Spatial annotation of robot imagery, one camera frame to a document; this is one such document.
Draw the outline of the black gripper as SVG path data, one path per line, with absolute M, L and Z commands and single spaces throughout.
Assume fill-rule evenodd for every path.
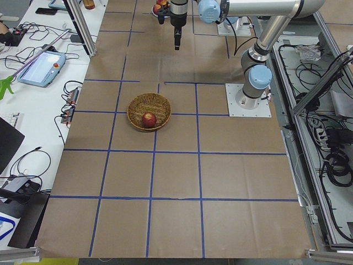
M 165 7 L 158 11 L 159 24 L 163 24 L 165 17 L 170 17 L 170 23 L 174 27 L 175 50 L 180 50 L 182 27 L 186 25 L 187 7 Z

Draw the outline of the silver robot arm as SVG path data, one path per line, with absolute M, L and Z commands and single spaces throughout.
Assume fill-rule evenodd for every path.
M 293 18 L 307 17 L 318 11 L 324 1 L 262 0 L 262 1 L 198 1 L 200 19 L 220 24 L 229 17 L 268 16 L 270 19 L 252 47 L 241 58 L 245 82 L 236 94 L 237 104 L 255 109 L 272 80 L 272 72 L 265 62 L 279 36 Z

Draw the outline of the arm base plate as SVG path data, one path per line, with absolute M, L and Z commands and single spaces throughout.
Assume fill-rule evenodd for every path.
M 252 35 L 250 21 L 247 17 L 229 17 L 228 20 L 217 26 L 218 36 L 233 36 L 232 28 L 234 28 L 237 36 L 249 37 Z
M 271 111 L 266 96 L 263 94 L 258 99 L 248 98 L 243 93 L 243 84 L 226 83 L 226 96 L 228 105 L 228 114 L 230 117 L 240 118 L 271 118 Z

